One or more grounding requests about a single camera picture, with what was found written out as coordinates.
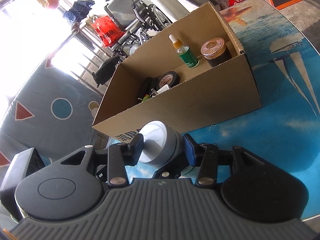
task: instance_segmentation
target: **wheelchair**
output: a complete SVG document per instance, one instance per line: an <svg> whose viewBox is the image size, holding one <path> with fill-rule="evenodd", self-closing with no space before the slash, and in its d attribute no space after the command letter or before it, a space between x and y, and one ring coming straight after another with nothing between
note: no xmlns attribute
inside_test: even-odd
<svg viewBox="0 0 320 240"><path fill-rule="evenodd" d="M148 30L161 31L171 20L154 4L142 0L106 0L104 7L108 16L123 31L124 35L111 47L113 56L121 58L132 55L151 36Z"/></svg>

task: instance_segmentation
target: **green bottle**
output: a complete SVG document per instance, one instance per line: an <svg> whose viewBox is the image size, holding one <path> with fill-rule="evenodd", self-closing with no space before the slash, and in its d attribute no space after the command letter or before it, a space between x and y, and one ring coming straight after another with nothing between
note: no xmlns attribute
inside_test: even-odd
<svg viewBox="0 0 320 240"><path fill-rule="evenodd" d="M199 64L199 59L193 54L189 46L183 46L182 42L173 35L169 35L172 45L177 49L177 54L189 68L194 68Z"/></svg>

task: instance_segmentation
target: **blue circle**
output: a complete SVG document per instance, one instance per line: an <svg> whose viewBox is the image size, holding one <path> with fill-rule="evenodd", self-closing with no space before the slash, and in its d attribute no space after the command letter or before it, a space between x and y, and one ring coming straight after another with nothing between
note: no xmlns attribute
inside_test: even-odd
<svg viewBox="0 0 320 240"><path fill-rule="evenodd" d="M72 114L72 105L67 99L57 98L51 104L51 111L55 118L65 120Z"/></svg>

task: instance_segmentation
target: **tape roll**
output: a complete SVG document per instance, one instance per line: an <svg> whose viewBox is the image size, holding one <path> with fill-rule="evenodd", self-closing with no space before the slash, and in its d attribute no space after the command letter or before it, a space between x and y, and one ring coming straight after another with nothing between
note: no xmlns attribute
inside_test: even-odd
<svg viewBox="0 0 320 240"><path fill-rule="evenodd" d="M170 88L178 85L180 82L180 77L177 73L174 71L167 72L164 74L161 78L159 78L158 84L157 84L157 90L162 88L164 85L169 85Z"/></svg>

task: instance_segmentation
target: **wheelchair wheel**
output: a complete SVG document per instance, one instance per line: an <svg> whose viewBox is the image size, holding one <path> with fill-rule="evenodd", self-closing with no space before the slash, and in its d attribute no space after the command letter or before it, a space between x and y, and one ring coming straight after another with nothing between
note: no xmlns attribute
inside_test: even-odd
<svg viewBox="0 0 320 240"><path fill-rule="evenodd" d="M172 21L154 4L148 5L148 13L159 31L172 24Z"/></svg>

